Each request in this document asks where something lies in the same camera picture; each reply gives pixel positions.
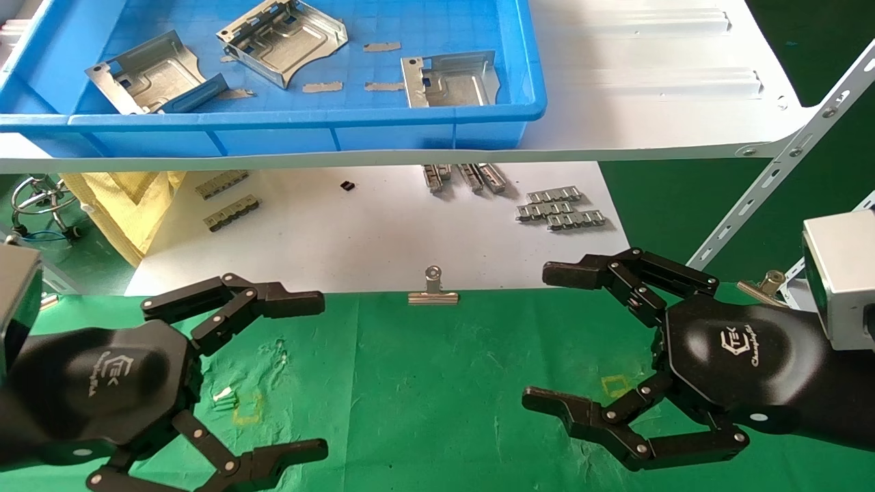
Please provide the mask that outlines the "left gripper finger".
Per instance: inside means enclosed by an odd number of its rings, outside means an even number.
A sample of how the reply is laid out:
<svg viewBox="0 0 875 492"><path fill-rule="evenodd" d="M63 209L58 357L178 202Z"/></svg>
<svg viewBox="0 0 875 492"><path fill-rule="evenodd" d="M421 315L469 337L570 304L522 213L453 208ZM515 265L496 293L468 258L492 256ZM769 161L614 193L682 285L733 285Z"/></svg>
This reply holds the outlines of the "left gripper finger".
<svg viewBox="0 0 875 492"><path fill-rule="evenodd" d="M141 309L145 320L167 324L209 312L190 334L197 353L211 356L257 318L319 315L325 298L322 292L288 292L279 282L254 283L226 273L145 299Z"/></svg>

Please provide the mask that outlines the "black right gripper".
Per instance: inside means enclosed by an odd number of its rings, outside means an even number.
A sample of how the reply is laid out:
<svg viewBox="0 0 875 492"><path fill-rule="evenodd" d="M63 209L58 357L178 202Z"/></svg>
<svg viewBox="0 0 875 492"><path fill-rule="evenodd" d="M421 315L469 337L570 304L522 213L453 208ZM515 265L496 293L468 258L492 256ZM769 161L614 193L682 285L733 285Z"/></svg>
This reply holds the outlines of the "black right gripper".
<svg viewBox="0 0 875 492"><path fill-rule="evenodd" d="M749 444L735 424L772 434L833 433L824 375L831 345L812 312L718 301L710 298L715 277L640 248L547 262L543 282L607 290L644 326L663 327L672 376L657 372L607 406L533 386L522 393L525 409L559 418L569 438L603 446L628 470L730 461ZM668 309L655 289L685 300ZM631 424L666 395L708 430L635 433Z"/></svg>

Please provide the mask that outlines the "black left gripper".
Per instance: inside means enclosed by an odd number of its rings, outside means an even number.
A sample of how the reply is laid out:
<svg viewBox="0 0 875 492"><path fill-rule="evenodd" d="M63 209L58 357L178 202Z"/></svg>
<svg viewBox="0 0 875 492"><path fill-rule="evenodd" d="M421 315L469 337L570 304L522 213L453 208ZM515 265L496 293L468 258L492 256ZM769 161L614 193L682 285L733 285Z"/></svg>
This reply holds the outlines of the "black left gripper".
<svg viewBox="0 0 875 492"><path fill-rule="evenodd" d="M179 491L129 473L135 459L179 434L215 468L196 491L263 491L288 467L327 457L324 439L232 455L188 411L201 382L190 340L159 320L29 336L10 368L10 467L72 466L114 454L88 476L89 490Z"/></svg>

